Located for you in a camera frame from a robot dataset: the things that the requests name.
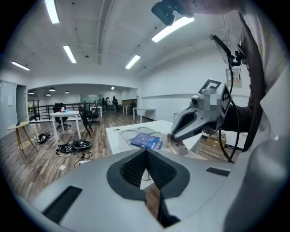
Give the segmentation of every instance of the desk leg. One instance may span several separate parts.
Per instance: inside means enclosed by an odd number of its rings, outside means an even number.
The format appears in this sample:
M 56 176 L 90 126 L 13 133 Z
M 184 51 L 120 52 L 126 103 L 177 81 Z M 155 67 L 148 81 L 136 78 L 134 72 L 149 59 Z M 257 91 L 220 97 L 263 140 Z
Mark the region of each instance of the desk leg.
M 19 137 L 19 130 L 18 130 L 18 128 L 16 128 L 15 132 L 16 132 L 16 139 L 17 139 L 18 147 L 19 147 L 19 150 L 20 150 L 20 153 L 21 153 L 21 158 L 22 158 L 24 164 L 26 164 L 25 159 L 24 159 L 25 154 L 24 154 L 24 151 L 21 149 L 21 146 L 20 146 L 21 141 L 20 141 L 20 137 Z
M 81 125 L 82 125 L 82 133 L 85 133 L 85 126 L 83 125 L 82 116 L 81 116 Z
M 81 132 L 80 132 L 80 126 L 78 125 L 78 118 L 77 118 L 77 115 L 76 115 L 76 124 L 77 124 L 77 133 L 78 133 L 78 138 L 81 139 Z
M 58 131 L 56 130 L 56 125 L 55 125 L 54 117 L 52 118 L 52 120 L 53 120 L 54 136 L 56 138 L 56 141 L 59 141 Z
M 62 118 L 62 117 L 59 117 L 59 119 L 60 119 L 60 123 L 62 124 L 63 134 L 65 135 L 65 132 L 64 132 L 64 126 L 63 126 L 63 118 Z
M 31 143 L 31 145 L 34 147 L 34 149 L 38 152 L 38 150 L 36 149 L 36 147 L 35 147 L 35 145 L 33 144 L 33 142 L 31 141 L 31 139 L 29 138 L 29 136 L 28 136 L 28 134 L 27 134 L 27 132 L 26 132 L 26 130 L 25 130 L 25 128 L 24 128 L 24 126 L 22 127 L 23 128 L 23 130 L 24 130 L 24 133 L 26 134 L 26 137 L 28 138 L 28 140 L 29 140 L 29 142 Z

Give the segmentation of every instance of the black railing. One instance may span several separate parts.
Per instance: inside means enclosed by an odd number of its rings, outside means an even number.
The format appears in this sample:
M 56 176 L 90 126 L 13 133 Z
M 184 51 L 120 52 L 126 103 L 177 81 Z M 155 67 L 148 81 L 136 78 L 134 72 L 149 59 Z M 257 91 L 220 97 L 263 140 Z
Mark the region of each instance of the black railing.
M 72 103 L 72 104 L 64 104 L 66 109 L 69 111 L 78 111 L 78 107 L 81 105 L 86 111 L 90 110 L 90 107 L 96 106 L 96 103 Z M 51 120 L 51 114 L 53 113 L 54 105 L 47 106 L 36 106 L 28 108 L 29 121 L 33 119 L 35 121 L 41 120 Z

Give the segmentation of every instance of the white table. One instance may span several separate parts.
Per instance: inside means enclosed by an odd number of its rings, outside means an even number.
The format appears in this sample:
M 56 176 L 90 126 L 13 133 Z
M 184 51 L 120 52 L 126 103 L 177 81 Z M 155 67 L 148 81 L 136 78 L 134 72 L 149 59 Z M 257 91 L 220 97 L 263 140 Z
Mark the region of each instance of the white table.
M 135 119 L 135 110 L 145 111 L 145 115 L 146 115 L 146 111 L 154 111 L 154 120 L 153 121 L 156 121 L 156 109 L 134 107 L 133 108 L 133 120 Z
M 78 138 L 81 139 L 81 132 L 80 132 L 80 127 L 78 124 L 78 111 L 69 111 L 69 112 L 65 112 L 65 113 L 61 113 L 61 112 L 57 112 L 57 113 L 52 113 L 51 117 L 53 120 L 53 128 L 54 128 L 54 136 L 56 138 L 57 141 L 59 141 L 59 137 L 58 137 L 58 131 L 56 130 L 56 125 L 55 125 L 55 117 L 59 117 L 61 125 L 62 125 L 62 130 L 63 130 L 63 134 L 65 135 L 65 131 L 64 131 L 64 127 L 63 127 L 63 117 L 75 117 L 76 118 L 76 124 L 77 124 L 77 133 L 78 133 Z
M 179 112 L 173 113 L 173 122 L 175 122 L 175 118 L 178 114 L 179 114 Z
M 94 111 L 96 108 L 100 109 L 100 115 L 101 115 L 101 118 L 102 118 L 103 115 L 102 115 L 102 107 L 101 107 L 101 106 L 98 106 L 98 107 L 96 107 L 96 106 L 91 106 L 91 107 L 90 107 L 90 111 Z
M 111 155 L 115 155 L 115 154 L 118 154 L 120 152 L 125 151 L 125 150 L 121 150 L 119 147 L 118 133 L 120 131 L 124 131 L 124 130 L 128 130 L 128 129 L 142 126 L 142 127 L 148 127 L 150 129 L 158 131 L 162 134 L 167 134 L 167 133 L 171 132 L 172 125 L 173 125 L 172 122 L 160 120 L 160 121 L 146 122 L 146 123 L 143 123 L 142 125 L 134 124 L 134 125 L 128 125 L 128 126 L 118 126 L 118 127 L 106 128 L 106 133 L 107 133 L 107 138 L 108 138 L 108 142 L 109 142 Z M 183 140 L 183 143 L 189 150 L 191 150 L 199 142 L 199 139 L 201 138 L 201 136 L 202 136 L 202 133 L 200 133 L 194 137 Z M 195 153 L 191 153 L 191 154 L 186 155 L 186 156 L 190 157 L 190 158 L 204 160 L 203 157 L 201 157 Z M 148 180 L 148 181 L 142 180 L 140 189 L 145 189 L 145 188 L 149 187 L 152 183 L 153 183 L 152 180 Z
M 126 107 L 126 114 L 128 114 L 128 107 L 130 106 L 123 106 L 123 114 L 124 114 L 124 107 Z

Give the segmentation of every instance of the wire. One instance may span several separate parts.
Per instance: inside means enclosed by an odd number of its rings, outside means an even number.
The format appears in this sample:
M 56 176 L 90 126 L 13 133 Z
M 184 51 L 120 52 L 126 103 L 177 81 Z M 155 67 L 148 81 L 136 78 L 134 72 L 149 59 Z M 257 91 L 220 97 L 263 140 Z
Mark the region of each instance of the wire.
M 80 159 L 78 162 L 76 162 L 76 163 L 73 165 L 74 168 L 76 167 L 76 164 L 79 163 L 80 161 L 83 161 L 83 160 L 90 160 L 91 157 L 92 157 L 92 152 L 90 152 L 90 151 L 85 151 L 85 152 L 81 155 L 81 157 L 83 157 L 83 158 Z
M 234 84 L 234 74 L 232 72 L 232 67 L 229 66 L 229 69 L 230 69 L 230 72 L 231 72 L 231 89 L 230 89 L 230 93 L 232 93 L 232 87 L 233 87 L 233 84 Z M 237 107 L 234 103 L 234 101 L 232 100 L 231 101 L 232 103 L 232 106 L 234 107 L 235 111 L 236 111 L 236 114 L 237 114 L 237 138 L 236 138 L 236 143 L 235 143 L 235 146 L 232 150 L 232 153 L 231 153 L 231 156 L 228 156 L 227 152 L 225 151 L 225 149 L 223 148 L 222 146 L 222 139 L 221 139 L 221 133 L 222 133 L 222 129 L 220 129 L 218 131 L 218 142 L 219 142 L 219 145 L 221 146 L 221 149 L 222 149 L 222 152 L 223 152 L 223 155 L 227 158 L 228 160 L 228 163 L 234 163 L 232 162 L 232 158 L 236 152 L 236 149 L 237 149 L 237 144 L 239 142 L 239 137 L 240 137 L 240 120 L 239 120 L 239 114 L 237 112 Z

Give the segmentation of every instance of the ceiling light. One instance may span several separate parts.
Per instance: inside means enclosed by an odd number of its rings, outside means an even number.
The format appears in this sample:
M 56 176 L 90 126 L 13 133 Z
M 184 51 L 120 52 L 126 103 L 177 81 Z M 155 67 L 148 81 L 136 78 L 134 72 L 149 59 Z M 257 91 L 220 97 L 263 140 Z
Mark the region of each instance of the ceiling light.
M 56 12 L 54 0 L 45 0 L 46 9 L 48 11 L 50 20 L 53 24 L 59 23 L 58 13 Z
M 138 60 L 140 59 L 140 56 L 135 55 L 133 59 L 127 64 L 126 69 L 130 69 Z
M 73 57 L 73 54 L 72 54 L 72 51 L 71 51 L 69 45 L 64 45 L 63 48 L 64 48 L 65 52 L 67 53 L 68 57 L 70 58 L 71 62 L 76 63 L 76 60 Z
M 24 67 L 23 65 L 21 65 L 21 64 L 18 64 L 18 63 L 16 63 L 15 61 L 12 61 L 12 63 L 13 63 L 14 65 L 16 65 L 16 66 L 20 67 L 20 68 L 23 68 L 23 69 L 27 70 L 27 71 L 29 71 L 29 70 L 30 70 L 29 68 L 27 68 L 27 67 Z
M 164 28 L 162 31 L 160 31 L 157 35 L 155 35 L 152 40 L 157 43 L 160 40 L 162 40 L 165 36 L 169 35 L 170 33 L 174 32 L 175 30 L 185 26 L 186 24 L 189 24 L 194 21 L 194 18 L 186 18 L 182 17 L 181 19 L 175 21 L 170 27 Z

